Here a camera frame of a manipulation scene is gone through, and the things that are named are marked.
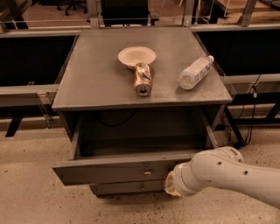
floor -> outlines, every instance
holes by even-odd
[[[96,198],[88,186],[63,186],[52,165],[68,160],[70,142],[58,117],[50,129],[26,118],[6,138],[0,122],[1,223],[279,223],[280,211],[238,192],[207,188],[188,198],[164,192]],[[243,135],[247,129],[241,129]],[[280,168],[279,128],[254,127],[241,149],[246,163]],[[227,130],[216,133],[220,145]]]

plastic bottle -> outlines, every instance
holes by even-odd
[[[208,74],[213,61],[214,57],[211,55],[202,56],[194,61],[178,77],[180,87],[186,90],[194,88]]]

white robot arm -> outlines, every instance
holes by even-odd
[[[244,164],[242,154],[232,147],[196,154],[190,162],[176,165],[165,181],[165,191],[174,196],[193,195],[208,186],[280,208],[280,170]]]

paper bowl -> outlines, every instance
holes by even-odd
[[[155,60],[157,55],[148,47],[132,46],[119,52],[118,59],[129,69],[134,69],[139,62],[148,65]]]

cabinet top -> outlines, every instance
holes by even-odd
[[[157,55],[150,64],[153,88],[145,97],[133,88],[134,72],[118,60],[118,53],[131,46],[149,47]],[[71,111],[231,102],[232,97],[213,67],[193,90],[179,87],[180,72],[202,55],[205,52],[187,27],[82,31],[52,108]]]

